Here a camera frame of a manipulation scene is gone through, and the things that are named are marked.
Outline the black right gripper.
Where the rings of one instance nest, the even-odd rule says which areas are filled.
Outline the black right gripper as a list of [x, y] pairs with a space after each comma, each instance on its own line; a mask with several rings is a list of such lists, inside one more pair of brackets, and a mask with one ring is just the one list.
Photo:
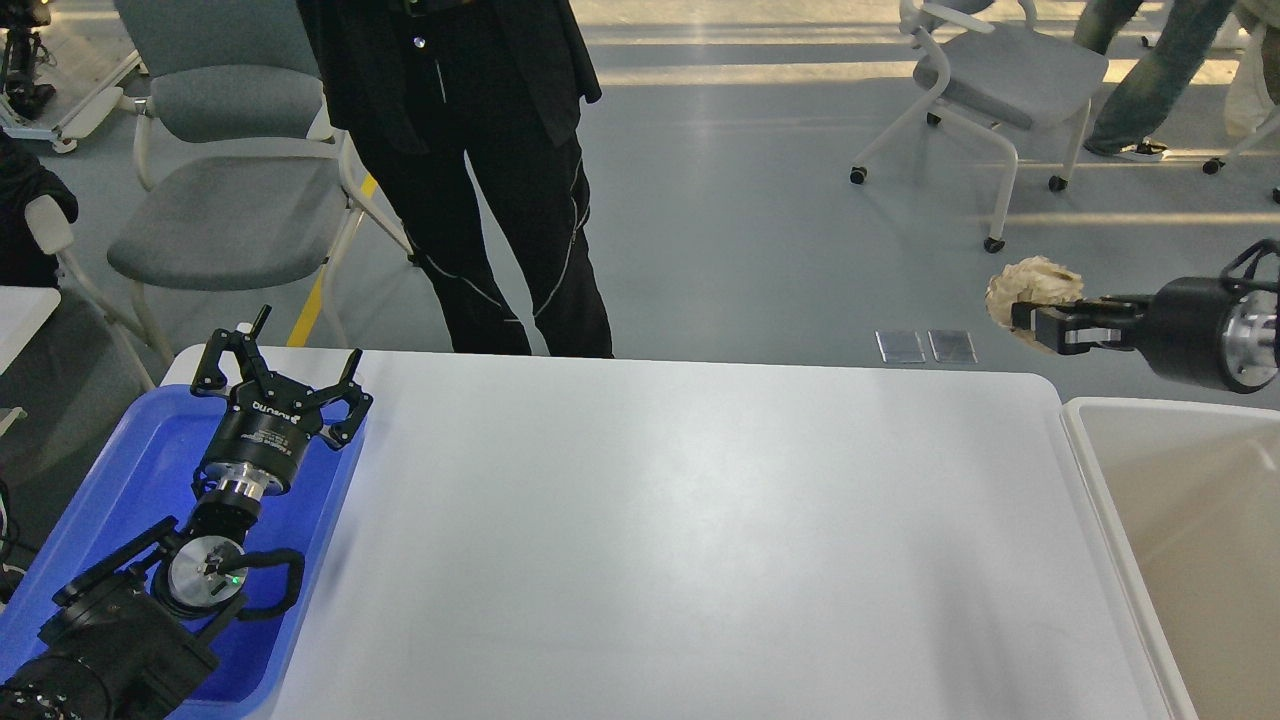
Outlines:
[[1011, 320], [1019, 331], [1036, 327], [1036, 342], [1057, 355], [1132, 352], [1140, 337], [1155, 374], [1184, 384], [1248, 395], [1277, 378], [1277, 295], [1216, 278], [1179, 278], [1155, 297], [1020, 301]]

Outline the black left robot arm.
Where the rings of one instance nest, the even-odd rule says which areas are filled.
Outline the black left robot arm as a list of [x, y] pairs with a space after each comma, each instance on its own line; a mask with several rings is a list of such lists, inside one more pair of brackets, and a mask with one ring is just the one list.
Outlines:
[[314, 388], [214, 331], [140, 397], [3, 615], [5, 719], [242, 719], [280, 680], [358, 459], [355, 350]]

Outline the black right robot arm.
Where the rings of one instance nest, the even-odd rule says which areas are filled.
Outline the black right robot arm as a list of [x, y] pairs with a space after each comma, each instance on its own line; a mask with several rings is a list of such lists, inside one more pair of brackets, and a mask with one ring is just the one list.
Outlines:
[[1062, 356], [1139, 354], [1165, 380], [1251, 395], [1277, 379], [1277, 241], [1261, 240], [1217, 275], [1183, 277], [1156, 293], [1012, 302], [1015, 331]]

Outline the robot base far left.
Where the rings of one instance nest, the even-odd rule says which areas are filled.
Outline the robot base far left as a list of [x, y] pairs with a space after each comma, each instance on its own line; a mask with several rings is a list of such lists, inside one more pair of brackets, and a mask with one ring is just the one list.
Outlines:
[[72, 152], [141, 59], [110, 1], [3, 3], [3, 129]]

